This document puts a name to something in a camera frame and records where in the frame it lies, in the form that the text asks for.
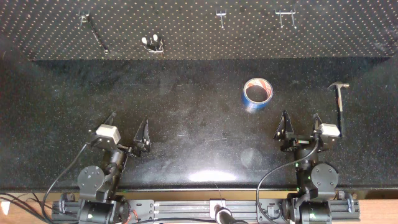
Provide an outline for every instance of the perforated metal panel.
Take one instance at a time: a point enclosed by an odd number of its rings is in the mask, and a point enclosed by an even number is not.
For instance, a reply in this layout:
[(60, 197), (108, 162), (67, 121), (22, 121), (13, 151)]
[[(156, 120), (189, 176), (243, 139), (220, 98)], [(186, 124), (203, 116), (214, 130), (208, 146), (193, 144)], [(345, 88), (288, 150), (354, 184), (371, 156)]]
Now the perforated metal panel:
[[(216, 10), (226, 10), (224, 29)], [(275, 10), (295, 10), (290, 15)], [(390, 56), (397, 50), (393, 1), (1, 0), (1, 33), (30, 59), (220, 59)], [(90, 11), (105, 55), (78, 13)], [(158, 34), (165, 52), (146, 52)]]

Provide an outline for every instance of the hammer head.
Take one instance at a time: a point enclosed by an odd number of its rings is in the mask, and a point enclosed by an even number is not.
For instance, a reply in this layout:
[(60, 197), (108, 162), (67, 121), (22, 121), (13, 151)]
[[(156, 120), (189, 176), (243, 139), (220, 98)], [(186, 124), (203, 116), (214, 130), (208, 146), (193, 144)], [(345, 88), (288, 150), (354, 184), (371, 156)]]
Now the hammer head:
[(348, 83), (342, 83), (342, 82), (334, 82), (332, 83), (328, 88), (332, 87), (332, 86), (336, 86), (336, 88), (348, 88), (349, 84)]

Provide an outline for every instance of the roll of tape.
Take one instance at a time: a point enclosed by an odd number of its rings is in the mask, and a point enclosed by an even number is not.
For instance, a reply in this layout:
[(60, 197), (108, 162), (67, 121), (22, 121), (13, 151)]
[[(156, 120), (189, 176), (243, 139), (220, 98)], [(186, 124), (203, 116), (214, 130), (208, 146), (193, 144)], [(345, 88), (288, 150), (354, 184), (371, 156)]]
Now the roll of tape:
[[(248, 97), (247, 90), (248, 90), (248, 88), (250, 88), (252, 86), (259, 86), (259, 87), (263, 88), (265, 90), (265, 92), (267, 93), (266, 100), (258, 102), (258, 101), (254, 101), (254, 100), (250, 99)], [(265, 80), (263, 78), (252, 78), (248, 82), (246, 82), (246, 84), (244, 84), (243, 97), (242, 97), (243, 104), (246, 107), (251, 108), (251, 109), (256, 109), (256, 110), (263, 109), (268, 104), (268, 102), (271, 100), (273, 94), (274, 94), (274, 91), (272, 89), (272, 86), (267, 80)]]

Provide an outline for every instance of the black tabletop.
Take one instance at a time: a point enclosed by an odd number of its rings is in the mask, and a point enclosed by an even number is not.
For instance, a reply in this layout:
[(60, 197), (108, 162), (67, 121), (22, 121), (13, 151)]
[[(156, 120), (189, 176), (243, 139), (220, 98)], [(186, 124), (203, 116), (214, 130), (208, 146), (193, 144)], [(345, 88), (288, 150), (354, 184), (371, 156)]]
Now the black tabletop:
[[(129, 145), (148, 117), (152, 151), (130, 158), (121, 190), (253, 189), (272, 168), (293, 160), (272, 140), (287, 110), (297, 134), (312, 115), (337, 123), (342, 90), (345, 140), (320, 154), (345, 189), (398, 188), (397, 58), (269, 60), (72, 60), (1, 62), (0, 190), (42, 191), (82, 147), (88, 130), (112, 111)], [(274, 96), (248, 113), (243, 85), (268, 80)], [(87, 150), (56, 185), (76, 190), (82, 168), (99, 165)], [(293, 167), (273, 174), (266, 189), (295, 189)]]

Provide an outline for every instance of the wooden surface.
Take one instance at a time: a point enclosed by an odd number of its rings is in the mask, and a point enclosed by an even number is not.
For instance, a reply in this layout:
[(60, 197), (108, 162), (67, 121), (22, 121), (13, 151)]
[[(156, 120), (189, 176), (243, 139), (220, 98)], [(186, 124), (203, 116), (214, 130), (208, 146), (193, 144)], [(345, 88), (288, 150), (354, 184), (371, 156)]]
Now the wooden surface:
[[(28, 202), (29, 205), (33, 206), (38, 212), (40, 207), (35, 202)], [(396, 223), (398, 220), (398, 200), (360, 200), (359, 206), (361, 208), (361, 224), (378, 223), (388, 224)], [(15, 205), (11, 205), (8, 215), (0, 212), (0, 223), (11, 224), (11, 223), (31, 223), (39, 224), (43, 223), (40, 220), (33, 217), (31, 214), (23, 211)], [(339, 224), (355, 224), (358, 222), (337, 222)]]

